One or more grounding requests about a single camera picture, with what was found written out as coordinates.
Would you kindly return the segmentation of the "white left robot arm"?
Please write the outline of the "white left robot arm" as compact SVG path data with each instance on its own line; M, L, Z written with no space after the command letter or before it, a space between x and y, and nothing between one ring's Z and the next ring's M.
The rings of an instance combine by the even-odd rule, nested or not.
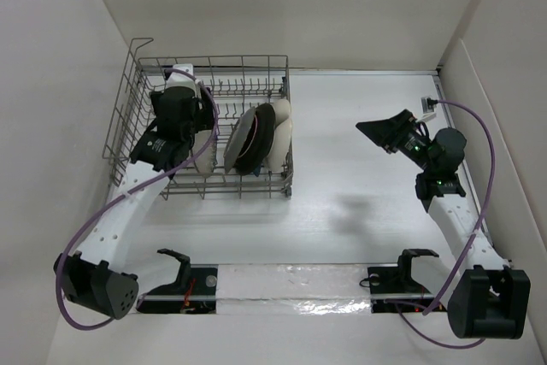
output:
M191 286L189 256L161 248L159 259L138 268L126 259L133 235L153 202L182 168L203 156L217 132L218 111L202 84L169 86L150 94L155 117L133 147L111 201L69 240L54 263L56 302L72 327L70 302L119 320L157 290L178 294Z

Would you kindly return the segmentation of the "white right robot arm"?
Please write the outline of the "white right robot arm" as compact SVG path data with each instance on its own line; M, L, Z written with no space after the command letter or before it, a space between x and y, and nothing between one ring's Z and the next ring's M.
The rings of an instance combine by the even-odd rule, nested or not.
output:
M460 339L519 339L524 331L531 282L513 269L481 230L457 175L467 140L455 128L428 134L423 122L403 110L356 128L389 154L403 153L421 172L415 192L437 224L456 264L448 268L429 249L405 249L391 268L368 270L373 294L431 293L430 309L443 307L452 332Z

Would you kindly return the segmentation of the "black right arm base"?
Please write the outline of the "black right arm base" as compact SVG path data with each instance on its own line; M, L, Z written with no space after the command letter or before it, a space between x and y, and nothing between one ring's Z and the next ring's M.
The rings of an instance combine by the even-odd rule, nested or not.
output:
M435 251L405 249L395 265L369 266L359 286L369 289L374 314L418 313L431 304L449 273Z

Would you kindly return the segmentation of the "cream divided plate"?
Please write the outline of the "cream divided plate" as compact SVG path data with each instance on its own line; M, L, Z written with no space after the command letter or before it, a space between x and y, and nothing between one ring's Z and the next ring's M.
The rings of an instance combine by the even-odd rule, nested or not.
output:
M291 103L287 99L277 100L272 104L275 113L273 142L265 158L265 166L272 173L278 173L285 162L291 145L292 119Z

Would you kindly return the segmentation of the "speckled beige round plate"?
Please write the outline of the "speckled beige round plate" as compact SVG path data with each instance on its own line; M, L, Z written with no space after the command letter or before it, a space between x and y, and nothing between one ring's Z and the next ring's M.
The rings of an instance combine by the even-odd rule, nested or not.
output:
M194 158L193 165L196 171L204 178L208 178L213 174L217 163L215 141L206 148L200 157L196 156L196 153L204 146L208 138L209 135L207 133L199 133L195 137L195 143L191 149L191 156Z

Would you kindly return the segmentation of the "grey plate with gold tree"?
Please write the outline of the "grey plate with gold tree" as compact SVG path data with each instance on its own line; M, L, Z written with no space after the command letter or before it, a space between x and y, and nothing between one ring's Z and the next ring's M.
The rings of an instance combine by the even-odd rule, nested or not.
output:
M256 108L247 109L238 119L224 150L224 171L226 174L241 167L249 156L256 139L258 119Z

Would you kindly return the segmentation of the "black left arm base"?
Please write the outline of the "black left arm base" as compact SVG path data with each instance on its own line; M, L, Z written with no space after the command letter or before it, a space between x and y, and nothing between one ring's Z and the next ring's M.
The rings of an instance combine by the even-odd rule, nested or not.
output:
M165 268L154 268L146 274L148 285L140 281L144 291L135 303L140 314L182 314L208 315L216 313L216 291L219 266L214 264L193 264L191 258L178 251L159 249Z

